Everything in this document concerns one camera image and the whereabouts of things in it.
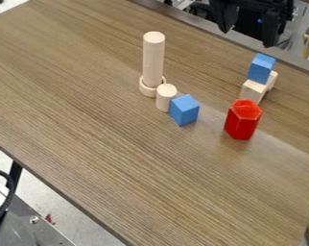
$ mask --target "wooden cylinder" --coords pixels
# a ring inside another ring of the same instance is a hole
[[[165,53],[165,36],[148,32],[143,36],[143,83],[157,88],[162,83]]]
[[[169,111],[171,99],[176,97],[178,90],[172,84],[162,84],[156,89],[155,106],[160,111]]]

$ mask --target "wooden block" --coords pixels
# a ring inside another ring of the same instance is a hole
[[[270,77],[269,77],[269,80],[268,80],[268,91],[270,91],[271,89],[273,89],[274,85],[275,85],[275,82],[277,80],[277,76],[278,76],[278,73],[275,72],[275,71],[271,71],[271,74],[270,74]]]
[[[162,77],[162,84],[166,84],[166,78]],[[156,88],[147,87],[143,83],[143,76],[141,76],[139,82],[138,82],[138,88],[141,91],[141,93],[148,97],[155,97],[156,96]]]
[[[178,90],[172,84],[162,84],[156,89],[155,106],[160,111],[169,111],[171,99],[175,98]]]
[[[256,54],[250,64],[247,79],[265,85],[274,65],[275,58],[260,53]]]
[[[189,94],[171,100],[169,114],[179,126],[198,119],[200,104]]]
[[[148,32],[143,36],[143,83],[157,88],[162,83],[165,53],[165,36]]]
[[[225,130],[236,139],[249,139],[256,130],[262,110],[252,100],[235,100],[228,110]]]
[[[239,98],[251,99],[256,104],[259,104],[268,88],[269,85],[263,85],[255,81],[246,80],[242,85]]]

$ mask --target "metal frame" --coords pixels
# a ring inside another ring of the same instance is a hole
[[[15,184],[15,189],[17,188],[19,181],[20,181],[20,177],[21,177],[21,173],[22,173],[22,166],[19,165],[17,162],[13,161],[12,165],[11,165],[11,169],[10,169],[10,173],[9,175],[11,176],[11,178],[14,181]]]

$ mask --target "blue block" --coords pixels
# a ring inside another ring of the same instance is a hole
[[[247,78],[264,85],[268,82],[274,65],[275,58],[258,53],[251,62]]]
[[[194,122],[198,118],[200,104],[189,94],[171,100],[169,114],[180,125]]]

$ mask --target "red hexagonal cup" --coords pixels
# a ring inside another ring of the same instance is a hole
[[[236,139],[249,139],[256,130],[262,109],[252,100],[235,100],[228,110],[226,131]]]

